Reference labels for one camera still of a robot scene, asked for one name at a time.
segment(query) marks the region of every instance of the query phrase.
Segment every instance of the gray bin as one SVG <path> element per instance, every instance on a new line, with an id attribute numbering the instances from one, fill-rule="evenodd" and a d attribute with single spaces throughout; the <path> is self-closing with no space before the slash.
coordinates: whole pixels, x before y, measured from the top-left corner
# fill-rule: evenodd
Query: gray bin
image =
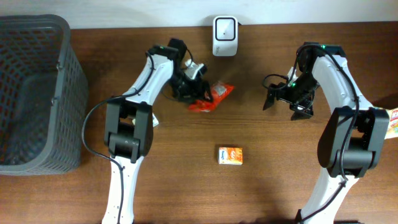
<path id="1" fill-rule="evenodd" d="M 64 19 L 0 17 L 0 174 L 77 168 L 87 99 Z"/>

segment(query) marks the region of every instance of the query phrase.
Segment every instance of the red snack bag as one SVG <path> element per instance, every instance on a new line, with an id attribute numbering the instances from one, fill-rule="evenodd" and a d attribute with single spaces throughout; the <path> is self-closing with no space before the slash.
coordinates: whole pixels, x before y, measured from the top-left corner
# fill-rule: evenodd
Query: red snack bag
<path id="1" fill-rule="evenodd" d="M 205 100 L 196 100 L 196 102 L 188 107 L 189 110 L 195 112 L 210 112 L 216 109 L 218 104 L 228 96 L 235 86 L 218 82 L 211 87 L 211 95 L 213 102 Z"/>

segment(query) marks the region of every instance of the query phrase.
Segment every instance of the table surface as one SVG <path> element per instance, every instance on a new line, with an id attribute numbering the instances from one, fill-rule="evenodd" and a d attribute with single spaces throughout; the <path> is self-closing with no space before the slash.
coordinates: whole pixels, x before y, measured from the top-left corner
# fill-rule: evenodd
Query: table surface
<path id="1" fill-rule="evenodd" d="M 349 69 L 375 106 L 398 105 L 398 22 L 239 26 L 234 57 L 214 57 L 211 27 L 73 30 L 72 46 L 89 81 L 92 108 L 124 93 L 140 74 L 144 52 L 171 37 L 185 41 L 205 79 L 236 89 L 211 113 L 159 95 L 160 125 L 139 171 L 137 223 L 284 223 L 302 208 L 318 179 L 317 144 L 330 117 L 322 90 L 311 119 L 290 121 L 288 104 L 262 110 L 269 73 L 285 75 L 304 41 L 340 44 Z M 103 145 L 105 110 L 93 115 L 88 143 Z M 243 148 L 242 166 L 221 166 L 219 146 Z M 395 223 L 398 139 L 385 141 L 379 165 L 350 190 L 336 220 Z M 0 177 L 0 223 L 100 223 L 108 201 L 110 164 L 85 149 L 65 175 Z"/>

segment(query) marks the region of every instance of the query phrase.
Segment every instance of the robotic arm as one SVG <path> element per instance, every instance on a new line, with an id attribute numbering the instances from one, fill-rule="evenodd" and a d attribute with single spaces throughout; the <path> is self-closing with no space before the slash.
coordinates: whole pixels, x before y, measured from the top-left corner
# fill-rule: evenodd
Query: robotic arm
<path id="1" fill-rule="evenodd" d="M 294 111 L 292 120 L 310 118 L 315 90 L 322 86 L 332 113 L 318 143 L 318 161 L 322 168 L 310 200 L 298 211 L 295 221 L 332 224 L 348 190 L 368 169 L 377 166 L 389 116 L 385 110 L 373 108 L 362 95 L 340 46 L 304 43 L 300 49 L 305 49 L 298 51 L 296 60 L 301 76 L 296 77 L 294 67 L 287 83 L 271 84 L 264 110 L 271 107 L 276 98 L 290 104 Z M 355 95 L 359 101 L 357 114 Z M 363 133 L 361 138 L 351 137 L 350 122 L 354 118 L 352 128 Z M 343 161 L 340 161 L 341 153 L 344 153 Z"/>
<path id="2" fill-rule="evenodd" d="M 187 46 L 177 39 L 171 39 L 167 47 L 154 46 L 148 51 L 146 65 L 138 79 L 123 94 L 127 97 L 108 102 L 104 142 L 111 157 L 123 167 L 123 176 L 118 165 L 112 162 L 108 206 L 102 223 L 132 224 L 134 221 L 132 206 L 137 175 L 152 144 L 152 105 L 163 85 L 170 84 L 178 101 L 212 100 L 205 97 L 205 93 L 210 93 L 210 86 L 201 79 L 206 66 L 197 65 L 191 59 L 185 71 L 180 68 L 186 51 Z M 127 117 L 134 117 L 135 125 L 121 121 Z"/>

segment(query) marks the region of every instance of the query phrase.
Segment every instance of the brown tabletop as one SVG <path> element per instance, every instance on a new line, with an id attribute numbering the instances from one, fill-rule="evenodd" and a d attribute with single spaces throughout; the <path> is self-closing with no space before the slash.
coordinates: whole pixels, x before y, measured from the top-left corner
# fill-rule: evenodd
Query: brown tabletop
<path id="1" fill-rule="evenodd" d="M 315 115 L 290 121 L 289 105 L 262 110 L 269 73 L 285 75 L 304 41 L 343 46 L 349 69 L 375 106 L 398 106 L 398 22 L 289 24 L 239 27 L 238 53 L 214 57 L 211 27 L 73 30 L 72 46 L 88 77 L 88 107 L 124 93 L 144 67 L 144 52 L 171 37 L 185 41 L 210 83 L 236 89 L 212 113 L 159 95 L 160 125 L 139 171 L 136 223 L 251 223 L 293 219 L 318 179 L 317 144 L 330 117 L 322 90 Z M 103 144 L 105 110 L 88 123 L 87 139 Z M 221 166 L 218 146 L 243 148 L 242 166 Z M 336 220 L 396 223 L 398 139 L 386 140 L 379 165 L 354 185 Z M 0 177 L 0 223 L 100 223 L 106 210 L 110 164 L 82 149 L 81 166 L 65 175 Z"/>

